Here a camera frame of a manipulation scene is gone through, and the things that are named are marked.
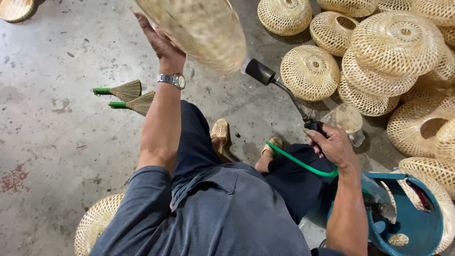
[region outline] straw broom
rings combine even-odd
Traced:
[[[132,82],[120,85],[114,88],[93,88],[92,92],[98,94],[112,94],[124,102],[129,102],[141,95],[141,81],[134,80]]]
[[[145,116],[152,104],[155,92],[148,92],[129,102],[109,102],[108,105],[113,108],[129,108]]]

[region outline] woven sandal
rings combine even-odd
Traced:
[[[281,140],[280,137],[273,137],[268,141],[270,143],[272,143],[273,145],[279,147],[280,149],[283,149],[283,141]],[[273,156],[276,155],[275,151],[269,145],[265,144],[264,149],[261,151],[261,156],[264,154],[264,151],[266,151],[266,150],[270,150],[270,152],[272,152]]]
[[[223,144],[220,147],[219,150],[220,154],[223,149],[223,146],[226,145],[226,143],[228,142],[228,127],[229,124],[225,119],[223,118],[218,119],[218,121],[216,121],[215,125],[212,128],[212,133],[210,134],[210,138],[215,137],[226,138],[226,140],[224,140]]]

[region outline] man's right hand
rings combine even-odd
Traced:
[[[359,158],[352,150],[348,134],[339,128],[319,122],[319,127],[327,134],[325,138],[322,134],[309,129],[303,131],[309,138],[309,144],[313,146],[314,151],[319,157],[327,157],[332,163],[338,166],[341,175],[350,170],[360,171]]]

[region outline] red stain on floor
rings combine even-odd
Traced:
[[[24,164],[19,164],[16,169],[0,174],[0,188],[3,193],[7,191],[17,193],[23,190],[28,192],[30,190],[30,188],[25,187],[23,184],[23,180],[28,176],[28,173],[22,171]]]

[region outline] person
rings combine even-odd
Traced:
[[[182,73],[185,54],[143,14],[134,15],[159,58],[159,74]],[[310,145],[286,149],[319,170],[339,169],[326,247],[310,250],[298,223],[330,180],[267,147],[256,168],[222,164],[216,152],[227,140],[227,122],[217,121],[210,136],[199,109],[180,97],[176,86],[158,83],[136,172],[91,256],[367,255],[359,160],[344,131],[320,124],[327,138],[305,130]]]

